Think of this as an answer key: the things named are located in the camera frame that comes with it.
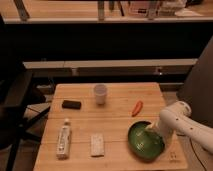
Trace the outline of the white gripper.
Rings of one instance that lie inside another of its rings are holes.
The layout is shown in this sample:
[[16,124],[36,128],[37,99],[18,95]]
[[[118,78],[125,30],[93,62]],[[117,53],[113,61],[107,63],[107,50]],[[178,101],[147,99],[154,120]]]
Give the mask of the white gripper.
[[163,139],[165,147],[168,148],[170,146],[174,130],[167,126],[163,121],[157,120],[156,122],[151,123],[146,127],[146,130],[156,132]]

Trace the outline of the dark robot base panel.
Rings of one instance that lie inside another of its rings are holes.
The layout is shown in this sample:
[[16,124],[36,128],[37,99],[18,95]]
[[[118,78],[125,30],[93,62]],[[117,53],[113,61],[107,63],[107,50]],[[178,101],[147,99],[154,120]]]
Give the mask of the dark robot base panel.
[[192,109],[191,118],[213,128],[213,36],[177,93]]

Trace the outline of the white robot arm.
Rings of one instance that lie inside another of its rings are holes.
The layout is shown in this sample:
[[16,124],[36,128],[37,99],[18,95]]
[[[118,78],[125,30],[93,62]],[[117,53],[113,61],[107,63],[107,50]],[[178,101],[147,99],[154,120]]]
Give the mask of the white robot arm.
[[175,131],[181,132],[213,154],[213,128],[202,125],[189,118],[192,110],[184,101],[177,101],[164,107],[158,119],[146,127],[147,131],[157,133],[168,147]]

